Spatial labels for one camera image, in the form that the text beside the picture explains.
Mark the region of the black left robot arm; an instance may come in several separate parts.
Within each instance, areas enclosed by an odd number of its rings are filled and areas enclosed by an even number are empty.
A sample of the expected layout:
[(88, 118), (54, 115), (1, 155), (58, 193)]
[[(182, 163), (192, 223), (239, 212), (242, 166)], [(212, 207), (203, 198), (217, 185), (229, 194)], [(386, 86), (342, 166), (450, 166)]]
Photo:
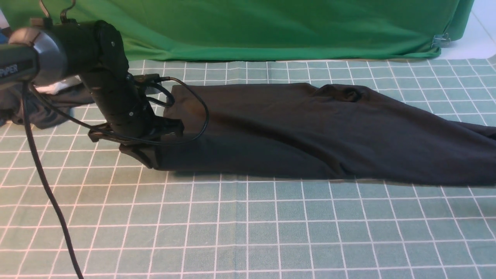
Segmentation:
[(1, 88), (20, 82), (50, 85), (78, 75), (106, 122), (89, 126), (93, 142), (113, 141), (149, 169), (159, 169), (163, 136), (182, 136), (179, 119), (156, 116), (151, 103), (173, 106), (175, 99), (158, 74), (129, 73), (120, 32), (105, 21), (52, 25), (34, 18), (1, 47)]

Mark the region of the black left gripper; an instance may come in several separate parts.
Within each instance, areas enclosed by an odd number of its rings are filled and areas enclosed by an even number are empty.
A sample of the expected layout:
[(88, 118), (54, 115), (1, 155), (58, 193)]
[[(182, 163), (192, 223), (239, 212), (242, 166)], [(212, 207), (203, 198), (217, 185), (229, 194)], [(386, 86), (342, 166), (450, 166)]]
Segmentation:
[(107, 122), (92, 126), (88, 136), (99, 140), (121, 143), (119, 151), (142, 163), (148, 169), (159, 168), (159, 148), (166, 145), (163, 137), (183, 136), (184, 124), (179, 119), (156, 116), (153, 111), (105, 115)]

